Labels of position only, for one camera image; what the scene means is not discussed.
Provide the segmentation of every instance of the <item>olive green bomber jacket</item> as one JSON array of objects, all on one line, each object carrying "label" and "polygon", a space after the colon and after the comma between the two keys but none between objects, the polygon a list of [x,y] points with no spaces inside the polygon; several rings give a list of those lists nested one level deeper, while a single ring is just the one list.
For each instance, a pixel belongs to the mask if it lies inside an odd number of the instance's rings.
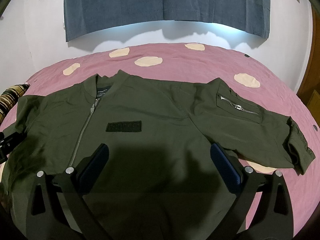
[{"label": "olive green bomber jacket", "polygon": [[96,74],[46,97],[21,97],[4,134],[15,131],[27,137],[2,183],[23,233],[35,174],[75,167],[101,143],[110,158],[84,199],[115,240],[206,239],[235,199],[210,159],[213,142],[302,174],[315,158],[292,118],[241,98],[220,78],[202,84]]}]

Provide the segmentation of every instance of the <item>white wall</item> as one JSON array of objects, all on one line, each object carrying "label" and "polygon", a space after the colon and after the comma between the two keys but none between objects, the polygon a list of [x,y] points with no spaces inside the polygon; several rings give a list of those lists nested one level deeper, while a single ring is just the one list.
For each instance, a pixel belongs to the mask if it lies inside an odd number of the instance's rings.
[{"label": "white wall", "polygon": [[308,0],[271,0],[270,37],[266,41],[218,24],[160,21],[102,30],[66,43],[63,0],[12,0],[3,16],[0,91],[67,58],[146,43],[199,42],[250,55],[296,92],[312,39]]}]

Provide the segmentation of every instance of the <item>ribbed collar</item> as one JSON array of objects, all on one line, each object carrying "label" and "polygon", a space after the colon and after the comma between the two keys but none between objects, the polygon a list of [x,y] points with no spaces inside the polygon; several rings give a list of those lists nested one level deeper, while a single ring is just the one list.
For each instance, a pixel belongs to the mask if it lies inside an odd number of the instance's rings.
[{"label": "ribbed collar", "polygon": [[88,94],[94,98],[97,97],[97,87],[102,88],[108,85],[111,85],[111,88],[105,94],[110,95],[118,90],[118,88],[123,84],[123,82],[129,77],[130,75],[122,70],[119,70],[117,74],[112,77],[107,76],[99,76],[95,74],[89,78],[87,78],[84,82],[84,89],[88,92]]}]

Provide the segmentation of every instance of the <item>bed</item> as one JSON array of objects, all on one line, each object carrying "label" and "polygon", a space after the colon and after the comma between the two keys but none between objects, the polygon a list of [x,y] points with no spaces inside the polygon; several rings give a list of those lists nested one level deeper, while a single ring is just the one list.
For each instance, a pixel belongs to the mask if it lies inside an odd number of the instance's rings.
[{"label": "bed", "polygon": [[[270,111],[291,116],[316,155],[303,176],[298,175],[294,169],[279,169],[284,174],[290,193],[294,234],[299,232],[320,201],[320,130],[300,99],[268,68],[249,55],[220,47],[199,43],[146,44],[53,64],[27,80],[30,88],[26,94],[45,96],[82,82],[95,73],[112,76],[119,69],[143,78],[184,82],[207,83],[220,77],[241,97]],[[15,122],[16,109],[17,106],[9,112],[0,131]],[[251,165],[259,172],[269,173],[275,170],[245,160],[241,160],[241,163]],[[247,215],[247,228],[259,199],[260,194],[256,194]]]}]

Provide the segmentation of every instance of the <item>silver screw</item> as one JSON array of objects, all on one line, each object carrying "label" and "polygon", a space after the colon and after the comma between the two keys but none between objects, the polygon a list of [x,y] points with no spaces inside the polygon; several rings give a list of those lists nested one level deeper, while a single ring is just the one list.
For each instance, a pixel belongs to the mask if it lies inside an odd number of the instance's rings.
[{"label": "silver screw", "polygon": [[44,172],[43,172],[43,171],[38,171],[37,176],[40,178],[40,177],[42,177],[42,176],[43,176],[43,174],[44,174]]},{"label": "silver screw", "polygon": [[75,171],[75,169],[73,167],[68,167],[66,168],[66,173],[71,174]]},{"label": "silver screw", "polygon": [[246,166],[244,168],[244,170],[247,172],[247,173],[253,173],[253,168],[251,168],[250,166]]},{"label": "silver screw", "polygon": [[276,175],[277,175],[278,177],[281,177],[281,176],[282,176],[282,172],[281,172],[281,171],[276,171]]}]

